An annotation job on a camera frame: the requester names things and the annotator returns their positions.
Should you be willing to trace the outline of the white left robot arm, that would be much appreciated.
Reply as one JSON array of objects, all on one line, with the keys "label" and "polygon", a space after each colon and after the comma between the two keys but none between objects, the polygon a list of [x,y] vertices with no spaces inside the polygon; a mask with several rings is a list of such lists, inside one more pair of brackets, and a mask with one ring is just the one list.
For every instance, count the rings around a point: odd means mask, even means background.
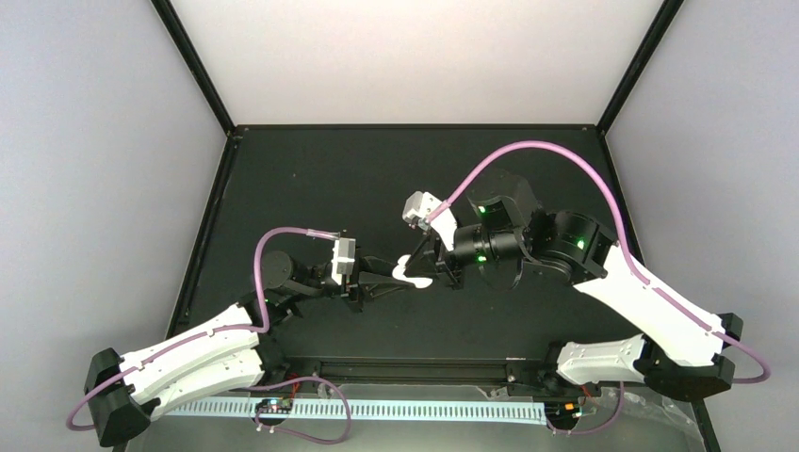
[{"label": "white left robot arm", "polygon": [[408,276],[408,261],[354,250],[306,266],[283,251],[267,253],[260,261],[261,289],[220,314],[150,347],[96,353],[84,386],[90,430],[101,447],[115,447],[206,396],[286,381],[289,365],[273,329],[297,315],[299,302],[344,299],[359,311],[385,292],[428,287],[431,279]]}]

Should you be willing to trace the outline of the black frame rail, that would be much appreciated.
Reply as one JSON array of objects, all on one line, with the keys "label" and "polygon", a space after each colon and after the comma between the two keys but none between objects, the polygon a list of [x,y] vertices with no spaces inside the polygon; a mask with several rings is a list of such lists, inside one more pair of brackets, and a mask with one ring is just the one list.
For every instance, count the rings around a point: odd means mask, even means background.
[{"label": "black frame rail", "polygon": [[554,366],[527,359],[380,359],[288,357],[265,373],[260,385],[290,376],[316,376],[336,384],[433,384],[497,386],[504,384],[554,390],[559,382]]}]

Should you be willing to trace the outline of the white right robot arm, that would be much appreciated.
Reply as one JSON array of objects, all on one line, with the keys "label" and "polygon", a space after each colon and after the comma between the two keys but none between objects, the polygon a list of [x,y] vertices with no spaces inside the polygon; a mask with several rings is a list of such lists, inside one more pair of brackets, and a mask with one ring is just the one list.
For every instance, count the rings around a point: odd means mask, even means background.
[{"label": "white right robot arm", "polygon": [[638,329],[628,339],[552,344],[536,369],[545,392],[631,382],[694,402],[731,388],[735,365],[723,351],[729,339],[742,334],[737,315],[709,313],[669,294],[646,270],[632,273],[607,227],[576,212],[547,212],[521,176],[486,170],[466,197],[479,219],[467,226],[431,193],[417,191],[406,200],[403,220],[424,237],[399,258],[392,272],[396,280],[417,289],[437,281],[459,289],[467,266],[485,269],[511,261],[600,301]]}]

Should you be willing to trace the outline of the small circuit board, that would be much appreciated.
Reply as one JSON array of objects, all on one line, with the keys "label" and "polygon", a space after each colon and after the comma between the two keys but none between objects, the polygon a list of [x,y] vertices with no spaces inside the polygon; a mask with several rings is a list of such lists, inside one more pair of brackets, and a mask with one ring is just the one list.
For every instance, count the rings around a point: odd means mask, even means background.
[{"label": "small circuit board", "polygon": [[255,413],[258,415],[267,414],[290,414],[293,408],[292,398],[265,398],[255,406]]}]

